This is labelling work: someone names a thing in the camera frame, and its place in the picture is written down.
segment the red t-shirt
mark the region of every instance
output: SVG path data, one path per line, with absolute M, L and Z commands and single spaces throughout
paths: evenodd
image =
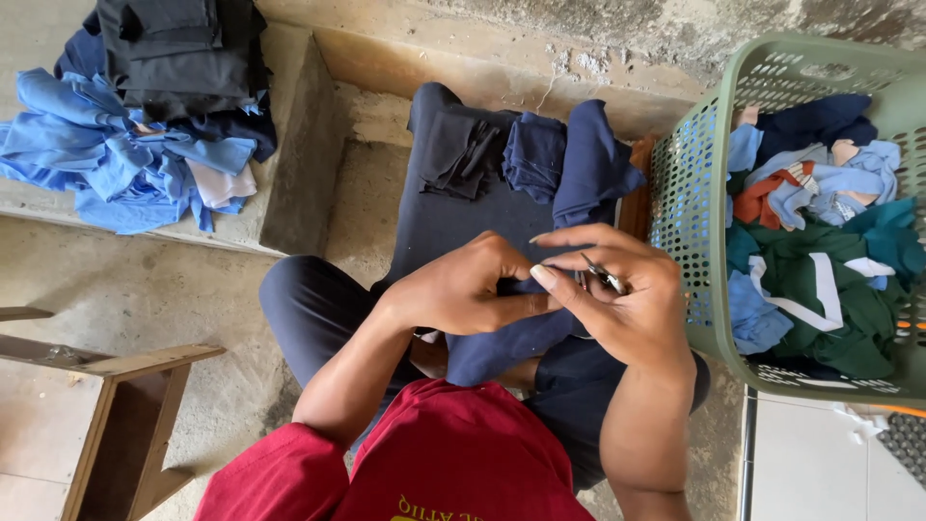
M 497 384 L 405 387 L 357 451 L 302 424 L 273 431 L 210 480 L 194 521 L 593 519 L 569 457 Z

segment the knee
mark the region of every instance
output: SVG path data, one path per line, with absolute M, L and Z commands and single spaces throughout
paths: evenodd
M 707 362 L 701 358 L 701 355 L 692 351 L 692 356 L 694 357 L 694 365 L 697 366 L 697 376 L 694 378 L 694 400 L 692 401 L 691 410 L 693 413 L 704 404 L 707 395 L 710 393 L 710 368 L 707 367 Z
M 313 255 L 293 255 L 277 260 L 260 283 L 257 297 L 264 308 L 268 304 L 289 300 L 305 282 L 324 265 L 325 261 Z

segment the person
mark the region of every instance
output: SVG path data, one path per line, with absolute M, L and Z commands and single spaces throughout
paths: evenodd
M 533 241 L 589 245 L 581 252 L 631 293 L 576 284 L 563 271 L 587 269 L 579 251 L 532 265 L 493 232 L 378 299 L 324 260 L 280 260 L 259 296 L 304 390 L 291 424 L 210 479 L 194 519 L 592 519 L 574 494 L 603 478 L 629 521 L 690 519 L 687 423 L 709 376 L 685 339 L 679 266 L 604 224 Z M 500 298 L 506 277 L 548 293 Z M 524 401 L 494 382 L 428 378 L 410 360 L 418 326 L 472 335 L 562 307 L 594 340 L 527 363 L 536 394 Z

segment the navy blue pants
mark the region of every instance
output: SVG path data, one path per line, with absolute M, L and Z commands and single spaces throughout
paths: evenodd
M 293 375 L 303 388 L 338 352 L 372 311 L 376 298 L 325 260 L 293 256 L 278 261 L 260 285 L 260 305 Z M 695 353 L 697 379 L 692 412 L 710 388 L 707 364 Z M 563 444 L 572 462 L 575 491 L 605 478 L 598 439 L 605 411 L 627 366 L 593 340 L 567 337 L 540 360 L 537 394 L 523 403 Z M 395 367 L 380 409 L 354 446 L 367 437 L 402 388 L 425 378 L 408 360 Z

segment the white tile floor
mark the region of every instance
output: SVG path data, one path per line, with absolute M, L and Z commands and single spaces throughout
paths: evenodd
M 926 518 L 926 490 L 877 439 L 852 441 L 854 424 L 829 401 L 759 393 L 752 521 Z

